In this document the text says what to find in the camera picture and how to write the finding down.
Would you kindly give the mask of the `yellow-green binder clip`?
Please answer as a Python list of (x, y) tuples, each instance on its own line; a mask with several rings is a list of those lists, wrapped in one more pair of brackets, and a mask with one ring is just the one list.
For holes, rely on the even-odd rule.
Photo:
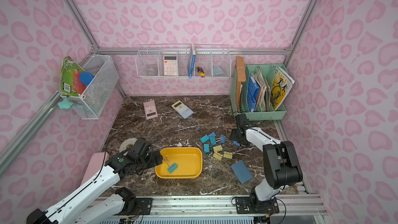
[(221, 155), (218, 152), (214, 152), (213, 157), (216, 158), (219, 161), (221, 161), (223, 159), (223, 155)]
[(220, 151), (222, 151), (223, 150), (223, 147), (221, 146), (221, 145), (218, 145), (218, 146), (214, 146), (213, 147), (213, 151), (214, 152), (220, 152)]

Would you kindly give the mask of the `yellow plastic storage box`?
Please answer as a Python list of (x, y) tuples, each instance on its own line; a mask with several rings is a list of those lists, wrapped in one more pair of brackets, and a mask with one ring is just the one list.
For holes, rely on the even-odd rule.
[(194, 147), (169, 147), (161, 150), (162, 157), (167, 157), (171, 163), (176, 163), (178, 168), (170, 174), (168, 165), (164, 161), (155, 167), (157, 177), (162, 179), (195, 179), (200, 176), (203, 169), (203, 155)]

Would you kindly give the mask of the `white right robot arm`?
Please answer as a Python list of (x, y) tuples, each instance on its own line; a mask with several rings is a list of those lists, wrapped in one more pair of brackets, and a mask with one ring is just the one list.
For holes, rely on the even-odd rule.
[(276, 196), (285, 188), (293, 186), (303, 179), (303, 172), (290, 141), (280, 141), (250, 123), (245, 114), (235, 116), (236, 129), (230, 138), (243, 146), (253, 144), (263, 154), (264, 180), (252, 188), (248, 197), (233, 197), (232, 203), (238, 214), (264, 214), (271, 216), (279, 213)]

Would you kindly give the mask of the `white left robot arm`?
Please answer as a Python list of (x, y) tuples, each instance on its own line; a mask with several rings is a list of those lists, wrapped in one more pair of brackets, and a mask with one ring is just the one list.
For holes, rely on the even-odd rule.
[(103, 203), (89, 205), (110, 187), (123, 178), (140, 174), (144, 170), (159, 166), (163, 157), (153, 151), (144, 139), (137, 140), (132, 147), (110, 156), (90, 179), (70, 195), (45, 211), (39, 208), (30, 213), (28, 224), (90, 224), (99, 223), (110, 216), (140, 216), (144, 213), (135, 194), (125, 187), (119, 188)]

